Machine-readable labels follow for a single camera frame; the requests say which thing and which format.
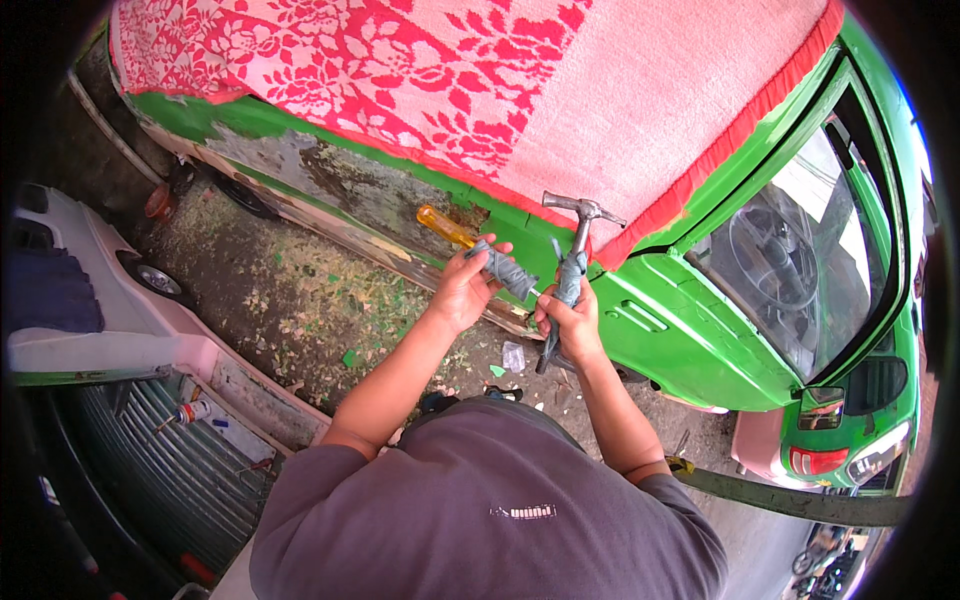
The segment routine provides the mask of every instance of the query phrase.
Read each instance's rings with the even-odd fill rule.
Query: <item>dark cloth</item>
[[[7,312],[11,331],[46,327],[71,333],[104,330],[90,277],[66,250],[18,249],[7,263]]]
[[[634,487],[524,409],[458,402],[370,463],[299,452],[257,530],[257,596],[719,596],[726,554],[672,476]]]

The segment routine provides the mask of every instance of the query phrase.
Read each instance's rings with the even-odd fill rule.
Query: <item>screwdriver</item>
[[[528,294],[533,294],[536,297],[540,296],[540,292],[534,289],[534,285],[540,279],[539,276],[530,275],[510,260],[506,254],[494,250],[484,240],[474,240],[466,229],[453,222],[430,204],[424,204],[420,207],[420,210],[417,211],[417,220],[439,233],[444,240],[467,249],[464,258],[472,258],[483,250],[490,251],[485,267],[487,273],[502,283],[507,291],[519,298],[520,301],[526,301]]]

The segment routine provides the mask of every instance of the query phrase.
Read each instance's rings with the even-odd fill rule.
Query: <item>person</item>
[[[491,397],[420,417],[381,453],[499,289],[485,264],[452,258],[396,349],[286,461],[253,542],[257,597],[717,597],[723,546],[607,358],[586,278],[576,308],[544,293],[535,319],[560,325],[603,464],[542,412]]]

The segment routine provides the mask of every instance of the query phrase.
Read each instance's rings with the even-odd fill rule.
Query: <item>car bumper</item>
[[[820,486],[793,477],[780,458],[780,434],[783,412],[779,408],[765,413],[741,412],[733,430],[730,454],[748,470],[785,488],[810,490]]]

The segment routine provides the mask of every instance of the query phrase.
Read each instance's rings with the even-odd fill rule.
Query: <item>green car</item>
[[[549,237],[572,241],[572,231],[254,97],[124,100],[162,146],[215,167],[250,212],[314,229],[428,288],[453,249],[417,222],[422,204],[512,241],[540,288],[556,269]],[[916,435],[923,200],[910,118],[848,16],[682,218],[641,240],[616,272],[588,272],[621,375],[700,410],[744,411],[734,457],[768,479],[857,485],[892,460],[865,449]],[[501,293],[486,316],[536,337],[532,307]],[[809,424],[828,407],[835,414]],[[753,413],[779,424],[757,428]]]

